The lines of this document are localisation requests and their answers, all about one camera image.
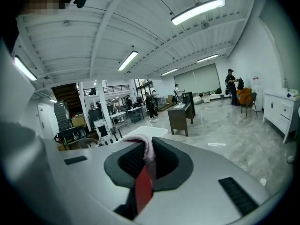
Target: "ceiling light fixture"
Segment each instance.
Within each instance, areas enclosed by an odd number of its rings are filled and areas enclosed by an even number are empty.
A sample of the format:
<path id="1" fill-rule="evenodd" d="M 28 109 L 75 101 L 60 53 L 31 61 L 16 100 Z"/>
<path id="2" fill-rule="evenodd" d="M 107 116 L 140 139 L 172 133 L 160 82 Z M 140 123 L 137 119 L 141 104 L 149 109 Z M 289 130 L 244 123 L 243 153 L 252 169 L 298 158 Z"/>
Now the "ceiling light fixture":
<path id="1" fill-rule="evenodd" d="M 132 51 L 128 57 L 126 57 L 125 61 L 122 63 L 122 65 L 119 67 L 118 71 L 122 71 L 130 62 L 133 58 L 135 58 L 135 56 L 138 54 L 137 51 Z"/>
<path id="2" fill-rule="evenodd" d="M 215 8 L 223 7 L 224 5 L 225 5 L 225 0 L 210 0 L 201 4 L 197 4 L 196 6 L 191 7 L 188 10 L 185 10 L 184 12 L 172 18 L 171 21 L 175 25 L 178 25 L 196 15 L 205 13 Z"/>
<path id="3" fill-rule="evenodd" d="M 207 58 L 200 59 L 200 60 L 197 61 L 197 63 L 199 63 L 199 62 L 204 62 L 204 61 L 206 61 L 206 60 L 208 60 L 208 59 L 216 58 L 218 55 L 219 55 L 219 54 L 215 54 L 215 55 L 209 56 L 209 57 L 207 57 Z"/>
<path id="4" fill-rule="evenodd" d="M 177 70 L 178 70 L 178 68 L 175 68 L 175 69 L 173 69 L 173 70 L 171 70 L 169 72 L 163 73 L 162 76 L 167 75 L 167 74 L 172 73 L 172 72 L 175 72 Z"/>
<path id="5" fill-rule="evenodd" d="M 21 59 L 18 56 L 15 56 L 15 65 L 16 67 L 24 73 L 30 80 L 36 81 L 37 77 L 24 65 Z"/>

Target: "ceiling beam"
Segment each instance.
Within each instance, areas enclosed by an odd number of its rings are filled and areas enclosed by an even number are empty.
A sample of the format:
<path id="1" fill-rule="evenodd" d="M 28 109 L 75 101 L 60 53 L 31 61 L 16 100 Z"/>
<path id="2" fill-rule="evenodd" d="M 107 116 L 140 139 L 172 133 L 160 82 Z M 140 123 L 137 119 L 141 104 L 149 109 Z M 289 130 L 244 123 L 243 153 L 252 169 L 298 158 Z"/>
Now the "ceiling beam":
<path id="1" fill-rule="evenodd" d="M 150 73 L 147 76 L 153 75 L 156 72 L 159 72 L 159 74 L 162 74 L 162 73 L 165 73 L 165 72 L 170 71 L 172 69 L 180 68 L 182 66 L 182 64 L 188 63 L 191 60 L 193 60 L 192 63 L 194 64 L 196 62 L 196 60 L 201 59 L 202 56 L 204 56 L 204 55 L 208 56 L 208 53 L 218 53 L 218 51 L 221 51 L 221 50 L 227 49 L 227 48 L 232 48 L 233 46 L 234 46 L 233 43 L 223 43 L 223 44 L 211 47 L 209 49 L 204 49 L 203 51 L 196 52 L 196 53 L 194 53 L 192 55 L 189 55 L 189 56 L 187 56 L 187 57 L 185 57 L 185 58 L 183 58 L 183 59 L 181 59 L 181 60 L 179 60 L 175 63 L 170 64 L 167 67 L 167 69 L 165 68 L 164 70 L 161 70 L 161 69 L 156 70 L 155 72 Z"/>
<path id="2" fill-rule="evenodd" d="M 92 77 L 93 72 L 94 72 L 96 55 L 97 55 L 97 51 L 98 51 L 99 44 L 100 44 L 102 35 L 104 33 L 104 30 L 105 30 L 106 26 L 108 25 L 111 16 L 113 15 L 114 11 L 116 10 L 116 8 L 118 7 L 118 5 L 120 4 L 121 1 L 122 0 L 112 0 L 110 2 L 102 20 L 101 20 L 101 23 L 98 27 L 98 30 L 96 33 L 96 38 L 95 38 L 94 45 L 93 45 L 92 55 L 90 58 L 90 78 Z"/>
<path id="3" fill-rule="evenodd" d="M 229 24 L 229 23 L 236 23 L 236 22 L 243 22 L 245 21 L 245 17 L 242 14 L 235 14 L 235 15 L 229 15 L 229 16 L 225 16 L 222 18 L 218 18 L 212 21 L 209 21 L 209 28 L 208 29 L 213 29 L 217 26 L 223 25 L 223 24 Z M 148 62 L 150 59 L 154 58 L 157 54 L 159 54 L 160 52 L 164 51 L 165 49 L 173 46 L 175 43 L 188 38 L 200 31 L 206 31 L 204 30 L 201 25 L 198 25 L 196 27 L 193 27 L 181 34 L 179 34 L 178 36 L 172 38 L 171 40 L 169 40 L 168 42 L 164 43 L 163 45 L 161 45 L 160 47 L 158 47 L 156 50 L 154 50 L 153 52 L 151 52 L 148 56 L 146 56 L 144 59 L 142 59 L 142 61 L 137 63 L 137 66 L 145 64 L 146 62 Z"/>
<path id="4" fill-rule="evenodd" d="M 28 37 L 28 33 L 26 30 L 26 26 L 24 24 L 23 16 L 19 16 L 17 18 L 18 29 L 19 29 L 19 37 L 18 41 L 21 45 L 21 48 L 25 51 L 29 59 L 32 61 L 35 67 L 40 68 L 44 73 L 47 73 L 47 69 L 45 65 L 42 63 L 41 59 L 37 55 L 36 51 L 33 48 L 33 45 Z M 53 83 L 53 77 L 49 76 L 49 81 Z"/>
<path id="5" fill-rule="evenodd" d="M 236 47 L 238 41 L 240 40 L 240 38 L 241 38 L 241 36 L 242 36 L 242 34 L 243 34 L 243 32 L 244 32 L 244 29 L 245 29 L 245 27 L 246 27 L 246 25 L 247 25 L 247 23 L 248 23 L 249 17 L 250 17 L 251 12 L 252 12 L 252 9 L 253 9 L 253 6 L 254 6 L 254 2 L 255 2 L 255 0 L 251 0 L 251 2 L 250 2 L 250 8 L 249 8 L 249 10 L 248 10 L 247 17 L 246 17 L 246 19 L 245 19 L 245 21 L 244 21 L 244 24 L 243 24 L 243 29 L 240 31 L 240 33 L 238 33 L 237 39 L 236 39 L 235 42 L 234 42 L 234 46 L 233 46 L 232 49 L 229 51 L 229 53 L 228 53 L 228 55 L 227 55 L 227 58 L 230 56 L 231 52 L 232 52 L 232 51 L 234 50 L 234 48 Z"/>

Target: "pink cloth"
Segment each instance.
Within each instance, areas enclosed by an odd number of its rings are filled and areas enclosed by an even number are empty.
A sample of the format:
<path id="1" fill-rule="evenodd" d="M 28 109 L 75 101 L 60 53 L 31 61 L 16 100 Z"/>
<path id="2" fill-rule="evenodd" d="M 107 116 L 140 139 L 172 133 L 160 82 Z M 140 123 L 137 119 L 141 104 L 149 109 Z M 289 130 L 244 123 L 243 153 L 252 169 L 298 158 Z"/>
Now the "pink cloth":
<path id="1" fill-rule="evenodd" d="M 130 135 L 127 137 L 124 137 L 123 141 L 130 141 L 130 142 L 144 142 L 145 143 L 145 149 L 144 149 L 144 162 L 147 167 L 148 173 L 152 180 L 156 179 L 156 162 L 155 162 L 155 152 L 152 145 L 152 139 L 151 137 L 148 137 L 146 135 Z"/>

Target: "marble floor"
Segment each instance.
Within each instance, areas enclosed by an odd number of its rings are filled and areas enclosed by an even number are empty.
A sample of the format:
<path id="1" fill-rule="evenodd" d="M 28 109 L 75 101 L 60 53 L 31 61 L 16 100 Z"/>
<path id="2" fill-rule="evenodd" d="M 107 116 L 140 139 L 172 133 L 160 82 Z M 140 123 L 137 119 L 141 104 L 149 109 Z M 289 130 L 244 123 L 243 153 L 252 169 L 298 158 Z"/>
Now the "marble floor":
<path id="1" fill-rule="evenodd" d="M 156 123 L 150 123 L 145 117 L 123 127 L 121 133 L 126 135 L 142 125 L 167 128 L 165 138 L 224 156 L 260 182 L 266 180 L 266 190 L 270 195 L 275 194 L 292 177 L 293 166 L 286 163 L 285 157 L 294 149 L 295 142 L 282 144 L 283 134 L 270 122 L 263 123 L 262 112 L 257 116 L 254 111 L 248 111 L 245 118 L 246 110 L 241 114 L 240 107 L 231 106 L 230 101 L 227 98 L 195 105 L 194 123 L 188 120 L 188 137 L 184 131 L 175 130 L 175 135 L 171 134 L 167 110 L 159 112 Z"/>

